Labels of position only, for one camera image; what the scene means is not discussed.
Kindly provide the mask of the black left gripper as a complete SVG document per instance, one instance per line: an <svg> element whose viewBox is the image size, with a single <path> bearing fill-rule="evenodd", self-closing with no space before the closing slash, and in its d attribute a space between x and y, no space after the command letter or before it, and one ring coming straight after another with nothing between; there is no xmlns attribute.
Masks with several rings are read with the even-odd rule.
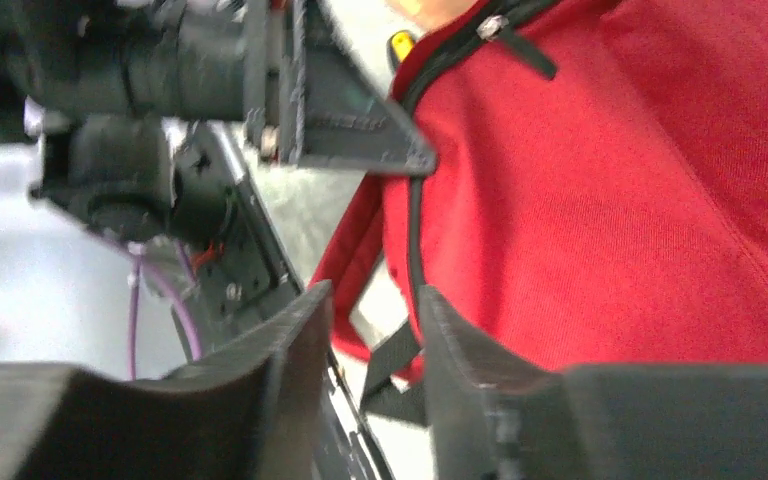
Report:
<svg viewBox="0 0 768 480"><path fill-rule="evenodd" d="M338 41L316 1L23 1L19 86L44 106L241 121L260 155L302 168L425 176L436 156Z"/></svg>

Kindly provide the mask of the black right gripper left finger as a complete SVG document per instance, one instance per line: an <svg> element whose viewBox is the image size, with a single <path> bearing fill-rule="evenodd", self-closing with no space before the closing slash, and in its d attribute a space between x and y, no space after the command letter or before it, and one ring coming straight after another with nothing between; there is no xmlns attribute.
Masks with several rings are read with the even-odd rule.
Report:
<svg viewBox="0 0 768 480"><path fill-rule="evenodd" d="M0 363L0 479L309 479L332 319L320 282L159 380Z"/></svg>

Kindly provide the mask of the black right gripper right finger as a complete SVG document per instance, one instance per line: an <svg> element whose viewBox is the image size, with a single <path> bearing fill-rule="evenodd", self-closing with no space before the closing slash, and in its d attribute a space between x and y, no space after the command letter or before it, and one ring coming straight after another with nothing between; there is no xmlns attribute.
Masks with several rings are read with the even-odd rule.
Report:
<svg viewBox="0 0 768 480"><path fill-rule="evenodd" d="M768 365L549 372L418 297L442 479L768 479Z"/></svg>

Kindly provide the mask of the red backpack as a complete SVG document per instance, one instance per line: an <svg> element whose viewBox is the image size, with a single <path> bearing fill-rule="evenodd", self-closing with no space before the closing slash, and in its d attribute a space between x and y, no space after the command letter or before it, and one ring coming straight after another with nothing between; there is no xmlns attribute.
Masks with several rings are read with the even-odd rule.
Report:
<svg viewBox="0 0 768 480"><path fill-rule="evenodd" d="M315 274L364 410L425 421L417 319L349 322L379 258L547 369L768 362L768 1L478 1L392 93L437 167L366 176Z"/></svg>

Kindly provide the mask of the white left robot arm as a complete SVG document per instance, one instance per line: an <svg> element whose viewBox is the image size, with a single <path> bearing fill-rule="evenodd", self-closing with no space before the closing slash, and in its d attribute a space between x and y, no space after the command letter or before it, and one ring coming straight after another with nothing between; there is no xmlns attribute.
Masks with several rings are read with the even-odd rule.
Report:
<svg viewBox="0 0 768 480"><path fill-rule="evenodd" d="M262 161L423 176L436 158L318 1L0 1L0 144L39 138L46 200L90 231L192 247L190 358L300 292L229 129Z"/></svg>

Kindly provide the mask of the black yellow screwdriver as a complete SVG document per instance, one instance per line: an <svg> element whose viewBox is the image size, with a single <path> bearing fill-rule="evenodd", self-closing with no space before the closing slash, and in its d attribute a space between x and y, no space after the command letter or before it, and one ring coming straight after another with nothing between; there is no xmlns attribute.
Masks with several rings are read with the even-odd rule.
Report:
<svg viewBox="0 0 768 480"><path fill-rule="evenodd" d="M416 44L416 37L409 30L393 33L386 42L386 52L390 69L395 72L404 62Z"/></svg>

